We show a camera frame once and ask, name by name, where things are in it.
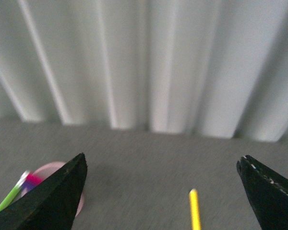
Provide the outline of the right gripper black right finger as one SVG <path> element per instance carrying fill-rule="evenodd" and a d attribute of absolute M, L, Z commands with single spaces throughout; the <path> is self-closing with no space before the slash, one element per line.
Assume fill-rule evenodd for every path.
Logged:
<path fill-rule="evenodd" d="M 288 230 L 288 179 L 250 155 L 236 168 L 261 229 Z"/>

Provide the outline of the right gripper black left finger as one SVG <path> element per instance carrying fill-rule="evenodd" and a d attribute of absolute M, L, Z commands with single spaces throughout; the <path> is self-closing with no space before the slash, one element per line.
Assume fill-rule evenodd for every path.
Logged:
<path fill-rule="evenodd" d="M 80 153 L 0 211 L 0 230 L 70 230 L 87 176 Z"/>

